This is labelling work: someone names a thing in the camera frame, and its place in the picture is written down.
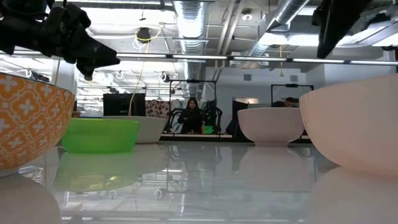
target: orange patterned bowl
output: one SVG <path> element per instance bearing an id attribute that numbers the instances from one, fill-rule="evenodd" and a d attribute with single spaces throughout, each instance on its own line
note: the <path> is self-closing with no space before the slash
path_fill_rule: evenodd
<path id="1" fill-rule="evenodd" d="M 0 177 L 54 147 L 68 127 L 73 104 L 68 90 L 0 73 Z"/>

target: ceiling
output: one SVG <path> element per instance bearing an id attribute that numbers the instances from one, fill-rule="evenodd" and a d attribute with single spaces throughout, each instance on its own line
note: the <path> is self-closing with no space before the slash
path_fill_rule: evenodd
<path id="1" fill-rule="evenodd" d="M 231 54 L 232 52 L 245 52 L 253 46 L 257 39 L 257 27 L 262 15 L 274 10 L 277 7 L 277 2 L 278 0 L 247 0 L 244 3 L 243 8 L 250 8 L 252 10 L 251 14 L 253 19 L 250 21 L 238 20 L 238 24 L 233 33 L 234 39 L 228 46 L 227 54 Z M 308 6 L 317 6 L 320 2 L 321 0 L 310 1 Z M 215 54 L 216 52 L 223 29 L 223 15 L 229 3 L 230 0 L 216 0 L 215 2 L 209 3 L 207 6 L 206 38 L 208 42 L 206 44 L 206 54 Z M 375 0 L 370 8 L 386 6 L 390 3 L 391 0 Z M 92 21 L 88 33 L 118 52 L 181 53 L 180 42 L 174 39 L 178 37 L 178 29 L 176 26 L 175 14 L 172 11 L 106 9 L 98 8 L 98 6 L 92 8 L 85 7 L 83 9 L 88 13 L 88 17 Z M 138 41 L 135 40 L 135 34 L 140 27 L 149 27 L 151 35 L 157 36 L 157 38 L 150 42 L 148 48 L 146 45 L 138 44 Z M 266 53 L 273 57 L 315 58 L 316 51 L 316 47 L 284 45 L 281 48 L 269 48 Z M 364 47 L 356 49 L 335 49 L 330 58 L 377 59 L 381 56 L 382 50 L 380 48 Z M 214 62 L 207 62 L 206 66 L 213 67 Z M 300 69 L 301 72 L 306 72 L 313 68 L 312 64 L 306 63 L 285 63 L 283 66 L 284 68 Z M 52 67 L 53 62 L 50 59 L 0 58 L 0 70 L 20 75 L 26 75 L 25 70 L 29 69 L 51 77 Z M 280 68 L 280 63 L 270 63 L 268 68 L 270 71 L 275 68 Z M 170 77 L 174 79 L 184 78 L 183 63 L 180 61 L 174 63 L 123 61 L 120 65 L 97 69 L 96 75 L 99 76 L 99 78 L 95 78 L 91 83 L 84 82 L 83 78 L 81 78 L 81 83 L 84 85 L 104 85 L 103 77 L 109 77 L 111 75 L 113 76 L 112 82 L 114 84 L 119 86 L 131 86 L 131 88 L 134 88 L 137 85 L 141 70 L 140 85 L 167 87 L 168 84 L 159 79 L 159 74 L 162 74 L 162 72 L 169 74 Z M 102 92 L 104 91 L 85 91 L 86 95 L 97 95 Z"/>

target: ventilation duct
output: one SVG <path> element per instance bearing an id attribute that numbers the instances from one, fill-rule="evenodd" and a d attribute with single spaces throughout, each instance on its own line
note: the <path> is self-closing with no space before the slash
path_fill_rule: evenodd
<path id="1" fill-rule="evenodd" d="M 177 27 L 181 40 L 183 54 L 203 54 L 205 43 L 198 38 L 204 38 L 206 23 L 206 4 L 197 1 L 175 1 L 177 13 Z M 204 80 L 205 64 L 200 62 L 184 62 L 184 74 L 187 80 Z M 203 85 L 187 85 L 188 93 L 192 97 L 200 97 Z"/>
<path id="2" fill-rule="evenodd" d="M 289 31 L 290 22 L 309 1 L 310 0 L 280 0 L 278 8 L 262 18 L 258 27 L 259 40 L 254 44 L 252 49 L 248 51 L 246 56 L 263 56 L 269 47 L 269 45 L 266 44 L 269 31 L 286 24 L 287 25 L 285 27 L 282 27 L 281 30 L 278 31 Z M 251 68 L 252 64 L 253 63 L 244 63 L 241 68 Z"/>
<path id="3" fill-rule="evenodd" d="M 310 0 L 281 0 L 275 10 L 275 16 L 268 25 L 266 31 L 275 29 L 284 24 L 292 22 L 295 16 L 303 9 Z"/>

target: hanging cable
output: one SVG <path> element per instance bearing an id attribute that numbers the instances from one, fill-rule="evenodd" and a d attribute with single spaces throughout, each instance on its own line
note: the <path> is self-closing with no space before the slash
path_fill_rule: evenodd
<path id="1" fill-rule="evenodd" d="M 145 50 L 145 54 L 148 53 L 148 48 L 149 48 L 149 41 L 147 42 L 147 48 Z M 145 65 L 145 62 L 142 62 L 142 67 L 141 67 L 141 72 L 139 73 L 138 82 L 137 82 L 136 88 L 134 89 L 134 93 L 132 94 L 132 97 L 130 99 L 128 116 L 132 116 L 132 114 L 131 114 L 131 105 L 132 105 L 132 102 L 134 101 L 134 96 L 136 95 L 136 92 L 137 92 L 137 89 L 138 89 L 138 84 L 139 84 L 139 82 L 141 80 L 142 72 L 144 71 L 144 65 Z"/>
<path id="2" fill-rule="evenodd" d="M 282 58 L 282 46 L 279 46 L 280 57 Z M 280 77 L 285 77 L 284 75 L 284 63 L 280 62 Z"/>
<path id="3" fill-rule="evenodd" d="M 151 41 L 151 40 L 157 38 L 157 37 L 159 36 L 159 34 L 162 32 L 162 27 L 161 27 L 161 26 L 157 26 L 157 27 L 159 28 L 159 31 L 157 32 L 157 34 L 156 34 L 154 37 L 151 37 L 151 38 L 148 38 L 148 39 L 139 38 L 139 37 L 137 37 L 137 33 L 138 33 L 139 31 L 137 31 L 137 32 L 136 32 L 136 38 L 137 38 L 138 40 L 141 40 L 141 41 Z"/>

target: pink bowl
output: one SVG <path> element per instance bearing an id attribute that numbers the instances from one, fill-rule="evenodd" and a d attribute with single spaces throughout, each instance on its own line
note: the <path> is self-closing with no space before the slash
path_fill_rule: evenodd
<path id="1" fill-rule="evenodd" d="M 300 98 L 315 147 L 350 169 L 398 175 L 398 75 L 328 86 Z"/>
<path id="2" fill-rule="evenodd" d="M 298 108 L 256 108 L 238 112 L 243 134 L 257 146 L 287 146 L 304 125 Z"/>

